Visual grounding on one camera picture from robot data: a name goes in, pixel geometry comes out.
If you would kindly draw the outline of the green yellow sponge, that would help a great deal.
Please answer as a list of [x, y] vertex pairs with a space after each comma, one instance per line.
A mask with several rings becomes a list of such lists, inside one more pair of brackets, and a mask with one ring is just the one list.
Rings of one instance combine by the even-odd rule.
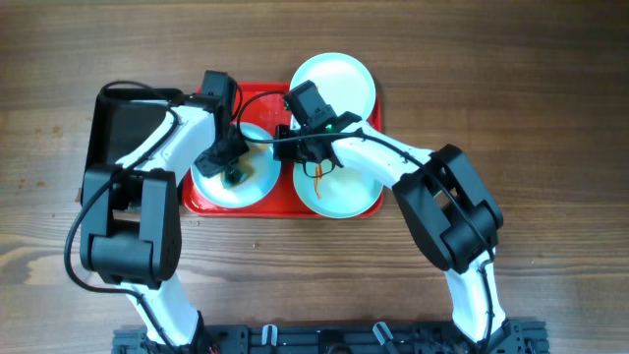
[[225, 189], [234, 188], [244, 183], [252, 174], [253, 169], [250, 166], [228, 165], [223, 170], [222, 186]]

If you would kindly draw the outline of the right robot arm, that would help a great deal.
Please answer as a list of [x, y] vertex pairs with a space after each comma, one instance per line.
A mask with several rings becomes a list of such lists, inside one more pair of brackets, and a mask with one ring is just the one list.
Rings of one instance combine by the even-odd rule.
[[466, 154], [454, 145], [411, 147], [360, 116], [336, 113], [315, 84], [283, 95], [299, 127], [278, 129], [281, 158], [348, 167], [390, 189], [422, 254], [445, 274], [452, 320], [482, 351], [506, 319], [493, 274], [503, 214]]

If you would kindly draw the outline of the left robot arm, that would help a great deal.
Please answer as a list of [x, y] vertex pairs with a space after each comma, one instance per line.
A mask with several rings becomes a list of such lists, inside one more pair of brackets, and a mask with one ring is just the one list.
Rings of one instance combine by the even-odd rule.
[[243, 154], [231, 125], [242, 96], [216, 71], [204, 73], [198, 93], [123, 80], [98, 93], [64, 267], [82, 289], [134, 303], [145, 324], [141, 353], [217, 350], [176, 274], [179, 185], [194, 164], [214, 173]]

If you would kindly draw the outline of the large white plate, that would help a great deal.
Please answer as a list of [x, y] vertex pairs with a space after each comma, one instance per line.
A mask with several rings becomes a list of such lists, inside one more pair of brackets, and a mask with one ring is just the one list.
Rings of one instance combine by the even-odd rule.
[[191, 175], [197, 190], [210, 203], [219, 207], [252, 206], [274, 188], [279, 178], [281, 163], [273, 158], [272, 145], [257, 142], [271, 139], [265, 129], [252, 123], [241, 123], [238, 131], [250, 150], [238, 159], [236, 165], [250, 166], [253, 169], [253, 174], [244, 183], [225, 189], [221, 182], [223, 172], [206, 178], [200, 174], [195, 163], [191, 166]]

